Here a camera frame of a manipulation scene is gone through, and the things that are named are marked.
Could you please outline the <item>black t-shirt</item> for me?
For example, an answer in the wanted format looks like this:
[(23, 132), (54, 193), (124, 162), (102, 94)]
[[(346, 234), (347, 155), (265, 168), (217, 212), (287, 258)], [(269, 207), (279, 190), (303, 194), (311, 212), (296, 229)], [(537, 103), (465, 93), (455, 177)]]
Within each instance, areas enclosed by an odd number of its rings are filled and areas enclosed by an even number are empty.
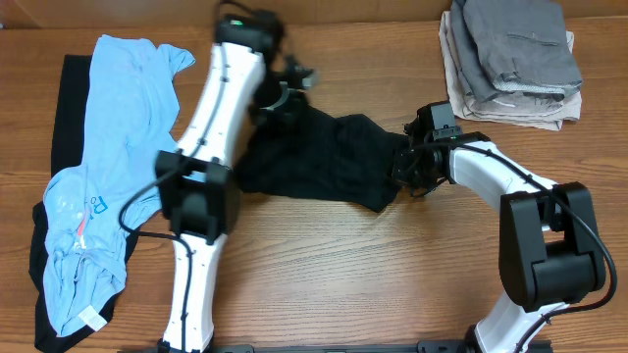
[(282, 106), (252, 114), (256, 130), (235, 165), (243, 192), (352, 202), (379, 213), (401, 190), (391, 174), (405, 137), (367, 116), (334, 118), (298, 90)]

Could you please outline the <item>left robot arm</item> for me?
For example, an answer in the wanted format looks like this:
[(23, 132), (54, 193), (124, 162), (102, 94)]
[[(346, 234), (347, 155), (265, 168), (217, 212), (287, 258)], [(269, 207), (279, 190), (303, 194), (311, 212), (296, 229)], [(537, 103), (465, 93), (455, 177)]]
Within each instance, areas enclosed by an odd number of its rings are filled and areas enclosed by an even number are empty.
[(284, 37), (274, 12), (246, 8), (241, 16), (223, 16), (194, 115), (176, 150), (158, 154), (157, 187), (175, 249), (171, 314), (158, 352), (212, 349), (218, 265), (240, 208), (234, 176), (239, 133), (245, 118), (258, 126), (292, 125), (316, 78), (291, 55), (283, 71), (273, 70)]

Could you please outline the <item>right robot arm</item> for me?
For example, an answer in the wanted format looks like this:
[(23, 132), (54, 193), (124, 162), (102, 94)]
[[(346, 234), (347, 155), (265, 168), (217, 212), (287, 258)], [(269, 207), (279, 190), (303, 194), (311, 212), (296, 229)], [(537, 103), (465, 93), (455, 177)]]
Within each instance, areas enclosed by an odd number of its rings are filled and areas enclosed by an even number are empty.
[(617, 271), (602, 242), (589, 189), (537, 176), (481, 132), (465, 133), (449, 102), (428, 104), (405, 125), (409, 137), (392, 179), (423, 197), (444, 182), (473, 190), (499, 215), (498, 271), (504, 289), (464, 338), (424, 340), (420, 352), (550, 352), (536, 335), (552, 318), (606, 305)]

